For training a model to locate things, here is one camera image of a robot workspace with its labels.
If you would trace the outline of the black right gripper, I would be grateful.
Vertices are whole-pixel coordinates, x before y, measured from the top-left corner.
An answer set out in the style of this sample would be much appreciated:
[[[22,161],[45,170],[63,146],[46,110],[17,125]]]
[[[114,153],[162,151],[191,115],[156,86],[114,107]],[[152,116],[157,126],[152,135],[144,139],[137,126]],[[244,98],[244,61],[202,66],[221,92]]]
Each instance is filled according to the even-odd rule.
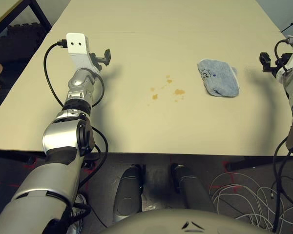
[[[259,61],[262,64],[263,72],[271,72],[274,78],[277,78],[277,74],[283,69],[283,65],[286,66],[290,60],[291,53],[283,53],[280,58],[275,61],[275,66],[271,67],[271,59],[267,52],[261,52],[259,55]]]

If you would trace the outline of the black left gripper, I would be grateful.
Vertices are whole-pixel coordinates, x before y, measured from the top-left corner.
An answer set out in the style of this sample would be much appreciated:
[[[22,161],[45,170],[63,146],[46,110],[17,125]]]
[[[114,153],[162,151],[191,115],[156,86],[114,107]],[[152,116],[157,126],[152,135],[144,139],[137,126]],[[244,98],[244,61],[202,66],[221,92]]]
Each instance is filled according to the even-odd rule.
[[[95,53],[90,53],[89,56],[92,61],[92,64],[97,68],[99,72],[102,70],[101,63],[105,64],[105,66],[108,66],[110,64],[110,60],[111,60],[110,49],[106,49],[104,53],[104,56],[105,56],[104,58],[97,58]]]

